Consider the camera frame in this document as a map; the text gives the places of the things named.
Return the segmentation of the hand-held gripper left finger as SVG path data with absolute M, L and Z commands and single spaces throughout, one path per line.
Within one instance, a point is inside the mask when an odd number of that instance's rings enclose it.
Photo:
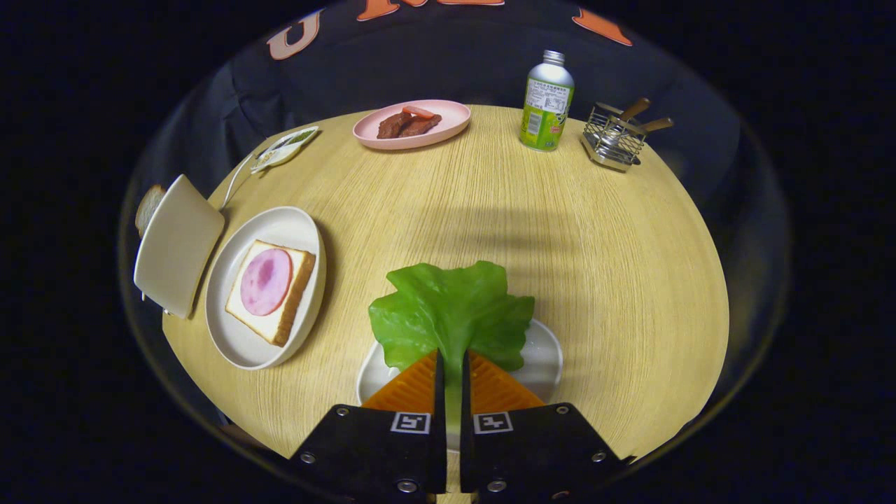
M 361 406 L 333 405 L 291 456 L 332 501 L 435 501 L 446 491 L 445 371 L 420 358 Z

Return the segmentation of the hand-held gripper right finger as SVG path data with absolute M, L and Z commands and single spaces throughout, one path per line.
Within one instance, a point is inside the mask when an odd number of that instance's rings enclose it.
M 595 501 L 627 469 L 573 404 L 545 404 L 477 352 L 463 372 L 460 483 L 472 501 Z

